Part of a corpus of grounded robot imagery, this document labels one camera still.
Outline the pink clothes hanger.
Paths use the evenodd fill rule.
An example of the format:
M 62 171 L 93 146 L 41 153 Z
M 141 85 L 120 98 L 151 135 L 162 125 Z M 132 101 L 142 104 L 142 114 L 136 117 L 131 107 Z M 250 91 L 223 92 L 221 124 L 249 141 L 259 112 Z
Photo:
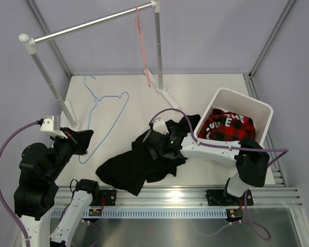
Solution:
M 141 54 L 142 54 L 142 59 L 143 59 L 143 64 L 144 64 L 144 72 L 145 72 L 145 76 L 146 76 L 146 79 L 147 79 L 148 87 L 151 87 L 151 81 L 150 81 L 150 77 L 149 77 L 145 48 L 144 48 L 144 43 L 143 43 L 143 36 L 142 36 L 142 32 L 141 32 L 141 23 L 140 23 L 140 16 L 139 16 L 139 10 L 140 9 L 139 9 L 138 5 L 136 5 L 135 9 L 136 9 L 135 24 L 136 24 L 136 28 L 137 28 L 137 31 L 138 31 L 139 43 L 140 43 Z

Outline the red black plaid shirt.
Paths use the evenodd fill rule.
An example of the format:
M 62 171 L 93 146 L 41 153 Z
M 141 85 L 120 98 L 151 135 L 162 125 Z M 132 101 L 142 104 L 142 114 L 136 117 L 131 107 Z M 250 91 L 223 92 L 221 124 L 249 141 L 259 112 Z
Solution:
M 213 109 L 211 115 L 201 125 L 197 137 L 225 142 L 244 138 L 255 140 L 256 130 L 253 120 L 247 116 Z

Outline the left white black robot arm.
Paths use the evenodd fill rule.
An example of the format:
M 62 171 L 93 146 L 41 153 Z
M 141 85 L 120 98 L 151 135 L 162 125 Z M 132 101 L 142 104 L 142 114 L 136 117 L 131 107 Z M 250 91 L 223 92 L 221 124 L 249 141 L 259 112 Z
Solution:
M 81 179 L 56 229 L 50 218 L 58 192 L 56 179 L 73 155 L 84 155 L 94 134 L 92 130 L 61 128 L 51 148 L 34 143 L 24 149 L 19 164 L 19 185 L 14 193 L 14 212 L 24 236 L 24 246 L 71 246 L 84 211 L 100 200 L 98 183 Z

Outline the blue clothes hanger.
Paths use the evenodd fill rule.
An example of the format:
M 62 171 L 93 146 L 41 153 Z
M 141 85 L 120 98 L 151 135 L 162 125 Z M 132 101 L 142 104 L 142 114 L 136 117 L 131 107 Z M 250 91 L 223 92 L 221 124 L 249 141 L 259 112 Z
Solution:
M 94 101 L 93 106 L 89 110 L 87 121 L 87 130 L 93 130 L 94 134 L 90 144 L 91 150 L 87 155 L 80 155 L 78 157 L 78 162 L 82 165 L 88 163 L 104 144 L 119 121 L 130 99 L 127 91 L 113 95 L 99 95 L 95 93 L 89 84 L 95 80 L 96 77 L 93 75 L 85 75 L 83 79 L 84 87 Z

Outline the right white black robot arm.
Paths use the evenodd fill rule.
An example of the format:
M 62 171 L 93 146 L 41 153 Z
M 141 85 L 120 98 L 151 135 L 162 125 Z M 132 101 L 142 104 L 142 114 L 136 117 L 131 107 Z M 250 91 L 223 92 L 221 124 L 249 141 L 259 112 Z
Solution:
M 253 139 L 232 142 L 195 140 L 190 133 L 177 131 L 162 134 L 149 130 L 143 139 L 154 159 L 201 158 L 236 168 L 224 189 L 208 194 L 210 203 L 220 206 L 238 204 L 247 198 L 248 190 L 265 185 L 269 154 Z

